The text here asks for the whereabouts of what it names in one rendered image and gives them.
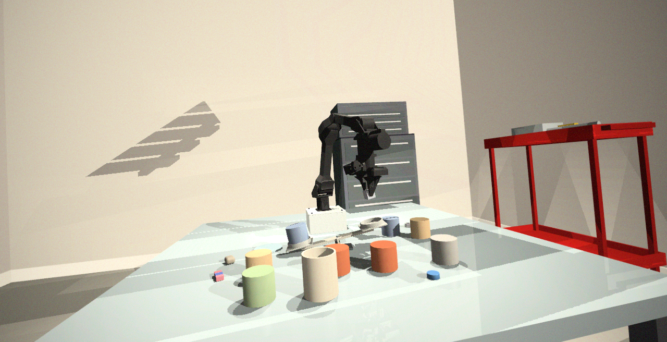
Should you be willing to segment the olive green cylinder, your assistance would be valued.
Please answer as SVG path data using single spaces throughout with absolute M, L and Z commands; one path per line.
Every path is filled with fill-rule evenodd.
M 276 299 L 276 281 L 273 266 L 257 265 L 242 273 L 244 306 L 263 307 Z

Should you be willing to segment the blue short cylinder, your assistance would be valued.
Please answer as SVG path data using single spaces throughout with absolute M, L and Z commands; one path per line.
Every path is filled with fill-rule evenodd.
M 426 272 L 427 278 L 431 280 L 437 280 L 440 279 L 440 272 L 435 271 L 435 270 L 429 270 Z

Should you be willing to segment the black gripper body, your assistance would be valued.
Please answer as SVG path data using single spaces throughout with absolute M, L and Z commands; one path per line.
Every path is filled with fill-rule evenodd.
M 356 176 L 367 176 L 367 177 L 374 177 L 374 176 L 381 176 L 381 175 L 387 175 L 388 174 L 388 169 L 385 166 L 382 167 L 377 167 L 375 165 L 375 158 L 377 154 L 374 154 L 374 151 L 365 151 L 365 152 L 358 152 L 358 157 L 360 161 L 360 157 L 364 159 L 365 162 L 365 168 L 366 171 L 359 170 L 359 172 L 356 172 Z

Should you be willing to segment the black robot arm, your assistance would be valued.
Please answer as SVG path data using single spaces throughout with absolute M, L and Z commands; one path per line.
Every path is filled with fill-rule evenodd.
M 337 123 L 337 124 L 332 124 Z M 336 141 L 341 125 L 349 126 L 357 133 L 353 140 L 357 140 L 357 151 L 376 151 L 390 147 L 391 138 L 385 129 L 379 129 L 372 117 L 348 116 L 342 113 L 332 113 L 329 118 L 322 121 L 318 127 L 319 139 L 322 142 L 320 157 L 320 173 L 315 179 L 312 198 L 317 201 L 316 211 L 331 211 L 329 207 L 329 196 L 333 195 L 334 180 L 330 176 L 332 146 Z M 366 171 L 365 162 L 362 157 L 356 161 L 343 166 L 345 174 L 354 174 L 359 170 Z M 322 195 L 319 195 L 322 194 Z

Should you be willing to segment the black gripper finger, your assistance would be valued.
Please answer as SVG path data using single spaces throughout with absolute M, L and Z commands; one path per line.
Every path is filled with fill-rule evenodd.
M 357 179 L 360 181 L 360 183 L 361 183 L 361 185 L 362 185 L 362 188 L 363 188 L 364 190 L 367 190 L 367 189 L 368 189 L 367 181 L 364 179 L 364 177 L 367 177 L 367 176 L 354 176 L 354 177 L 357 178 Z
M 381 177 L 382 176 L 364 177 L 364 179 L 367 181 L 368 192 L 370 197 L 373 196 L 374 192 L 376 191 L 377 183 L 379 182 L 379 179 Z

